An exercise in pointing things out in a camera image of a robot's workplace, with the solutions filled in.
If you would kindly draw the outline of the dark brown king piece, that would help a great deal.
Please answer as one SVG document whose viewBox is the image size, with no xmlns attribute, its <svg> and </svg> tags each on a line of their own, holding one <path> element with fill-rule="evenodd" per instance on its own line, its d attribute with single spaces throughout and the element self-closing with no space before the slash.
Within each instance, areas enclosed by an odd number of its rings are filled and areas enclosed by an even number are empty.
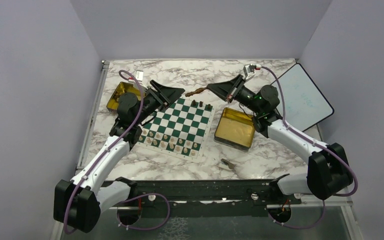
<svg viewBox="0 0 384 240">
<path fill-rule="evenodd" d="M 194 91 L 190 91 L 190 92 L 185 93 L 185 96 L 186 97 L 191 97 L 193 95 L 200 94 L 200 93 L 202 93 L 203 91 L 205 91 L 207 89 L 208 89 L 207 87 L 200 87 L 200 88 L 198 88 L 198 89 L 196 89 Z"/>
</svg>

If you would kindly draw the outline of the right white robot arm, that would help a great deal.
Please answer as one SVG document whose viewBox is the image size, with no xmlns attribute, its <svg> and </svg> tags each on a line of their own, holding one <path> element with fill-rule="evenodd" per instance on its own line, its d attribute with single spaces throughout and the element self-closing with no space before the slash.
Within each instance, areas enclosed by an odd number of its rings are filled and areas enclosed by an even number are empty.
<svg viewBox="0 0 384 240">
<path fill-rule="evenodd" d="M 254 93 L 245 86 L 239 74 L 229 81 L 210 83 L 206 88 L 226 102 L 235 100 L 250 109 L 258 133 L 282 144 L 307 164 L 305 174 L 286 174 L 270 182 L 268 196 L 272 202 L 280 204 L 293 194 L 314 195 L 326 200 L 354 182 L 340 144 L 310 138 L 278 114 L 276 108 L 281 101 L 275 86 L 264 85 Z"/>
</svg>

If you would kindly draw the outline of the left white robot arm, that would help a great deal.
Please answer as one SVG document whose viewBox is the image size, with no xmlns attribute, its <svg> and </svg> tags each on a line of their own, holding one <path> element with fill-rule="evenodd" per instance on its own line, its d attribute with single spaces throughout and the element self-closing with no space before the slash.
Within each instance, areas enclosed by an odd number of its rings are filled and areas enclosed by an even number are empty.
<svg viewBox="0 0 384 240">
<path fill-rule="evenodd" d="M 142 133 L 140 123 L 155 111 L 167 109 L 185 92 L 183 88 L 164 86 L 154 80 L 150 84 L 151 88 L 139 90 L 140 97 L 132 92 L 119 97 L 117 118 L 104 146 L 81 172 L 55 186 L 53 218 L 65 228 L 88 233 L 101 213 L 117 203 L 129 206 L 137 200 L 133 181 L 122 178 L 106 187 L 102 185 L 138 142 Z"/>
</svg>

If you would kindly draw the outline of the gold tin with dark pieces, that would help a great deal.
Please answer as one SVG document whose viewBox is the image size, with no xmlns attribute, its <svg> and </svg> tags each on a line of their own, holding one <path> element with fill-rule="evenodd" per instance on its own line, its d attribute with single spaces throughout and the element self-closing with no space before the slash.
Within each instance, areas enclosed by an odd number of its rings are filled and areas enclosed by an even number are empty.
<svg viewBox="0 0 384 240">
<path fill-rule="evenodd" d="M 116 89 L 114 90 L 113 94 L 111 95 L 109 101 L 106 104 L 107 110 L 112 113 L 117 113 L 117 108 L 119 106 L 119 98 L 121 95 L 125 93 L 133 93 L 136 95 L 138 100 L 141 100 L 141 94 L 140 91 L 134 87 L 132 83 L 127 82 L 120 82 Z"/>
</svg>

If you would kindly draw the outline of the light wooden chess pieces row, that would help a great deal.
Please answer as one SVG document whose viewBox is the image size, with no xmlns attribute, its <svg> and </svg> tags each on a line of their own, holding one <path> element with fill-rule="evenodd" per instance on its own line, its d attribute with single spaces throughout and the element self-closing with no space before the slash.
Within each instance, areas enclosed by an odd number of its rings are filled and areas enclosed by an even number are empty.
<svg viewBox="0 0 384 240">
<path fill-rule="evenodd" d="M 197 159 L 203 153 L 204 137 L 180 130 L 162 133 L 144 129 L 137 145 L 174 157 Z"/>
</svg>

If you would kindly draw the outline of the empty gold tin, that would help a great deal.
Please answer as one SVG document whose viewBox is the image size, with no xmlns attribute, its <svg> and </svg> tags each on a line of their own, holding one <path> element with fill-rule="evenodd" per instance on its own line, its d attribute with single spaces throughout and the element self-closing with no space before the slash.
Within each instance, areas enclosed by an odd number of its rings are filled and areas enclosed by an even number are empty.
<svg viewBox="0 0 384 240">
<path fill-rule="evenodd" d="M 224 108 L 217 128 L 214 132 L 214 141 L 247 152 L 253 143 L 255 127 L 252 119 L 245 113 Z"/>
</svg>

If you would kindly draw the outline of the green and white chessboard mat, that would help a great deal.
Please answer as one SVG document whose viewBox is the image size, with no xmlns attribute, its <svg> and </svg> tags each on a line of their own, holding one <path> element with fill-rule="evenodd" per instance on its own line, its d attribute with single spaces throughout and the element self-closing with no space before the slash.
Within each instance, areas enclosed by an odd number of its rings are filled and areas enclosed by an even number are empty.
<svg viewBox="0 0 384 240">
<path fill-rule="evenodd" d="M 157 112 L 155 118 L 142 127 L 143 130 L 153 130 L 160 133 L 167 133 L 168 130 L 177 130 L 189 134 L 195 134 L 204 137 L 202 154 L 198 158 L 180 158 L 193 163 L 202 161 L 205 143 L 208 139 L 215 109 L 206 110 L 206 103 L 203 102 L 203 107 L 199 107 L 199 102 L 196 101 L 196 106 L 191 106 L 192 100 L 179 98 L 175 103 L 168 107 L 163 112 Z"/>
</svg>

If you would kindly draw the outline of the white tablet whiteboard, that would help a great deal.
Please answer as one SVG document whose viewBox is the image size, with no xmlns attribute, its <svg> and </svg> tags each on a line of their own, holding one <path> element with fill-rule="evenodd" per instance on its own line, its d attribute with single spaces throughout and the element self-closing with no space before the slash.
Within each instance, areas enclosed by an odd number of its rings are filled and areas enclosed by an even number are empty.
<svg viewBox="0 0 384 240">
<path fill-rule="evenodd" d="M 304 132 L 334 114 L 333 106 L 301 64 L 293 65 L 278 80 L 280 84 L 271 84 L 283 93 L 276 109 L 283 115 L 285 107 L 286 121 L 294 128 Z"/>
</svg>

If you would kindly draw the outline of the small wooden piece on table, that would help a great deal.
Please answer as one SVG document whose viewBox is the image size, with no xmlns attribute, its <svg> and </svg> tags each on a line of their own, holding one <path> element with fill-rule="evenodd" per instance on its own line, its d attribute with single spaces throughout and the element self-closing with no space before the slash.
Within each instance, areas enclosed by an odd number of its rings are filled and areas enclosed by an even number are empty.
<svg viewBox="0 0 384 240">
<path fill-rule="evenodd" d="M 229 170 L 229 171 L 231 171 L 235 168 L 235 165 L 233 163 L 231 163 L 230 161 L 228 161 L 224 158 L 222 158 L 220 160 L 220 166 L 221 166 L 221 168 L 224 168 L 224 169 Z"/>
</svg>

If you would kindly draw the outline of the aluminium frame rail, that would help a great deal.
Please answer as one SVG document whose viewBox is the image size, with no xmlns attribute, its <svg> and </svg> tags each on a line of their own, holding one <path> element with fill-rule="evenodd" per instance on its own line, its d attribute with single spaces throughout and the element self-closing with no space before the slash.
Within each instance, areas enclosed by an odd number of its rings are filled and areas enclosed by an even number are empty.
<svg viewBox="0 0 384 240">
<path fill-rule="evenodd" d="M 91 112 L 89 114 L 88 124 L 86 128 L 85 136 L 83 139 L 83 144 L 79 152 L 79 158 L 76 164 L 75 173 L 78 173 L 79 171 L 81 171 L 86 165 L 89 147 L 90 147 L 91 139 L 93 136 L 93 130 L 95 127 L 96 117 L 99 111 L 101 98 L 104 92 L 104 86 L 105 86 L 105 81 L 106 81 L 108 70 L 109 70 L 110 61 L 102 60 L 101 63 L 102 63 L 102 69 L 101 69 L 100 78 L 98 81 L 98 87 L 95 93 L 94 102 L 92 103 Z"/>
</svg>

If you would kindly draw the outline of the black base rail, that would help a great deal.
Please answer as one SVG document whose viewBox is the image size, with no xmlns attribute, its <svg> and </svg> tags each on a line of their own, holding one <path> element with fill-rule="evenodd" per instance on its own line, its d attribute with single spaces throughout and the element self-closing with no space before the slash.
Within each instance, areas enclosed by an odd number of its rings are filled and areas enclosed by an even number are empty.
<svg viewBox="0 0 384 240">
<path fill-rule="evenodd" d="M 129 217 L 209 218 L 267 217 L 267 209 L 281 211 L 302 202 L 275 192 L 271 179 L 240 180 L 129 180 L 129 203 L 117 200 L 112 208 Z"/>
</svg>

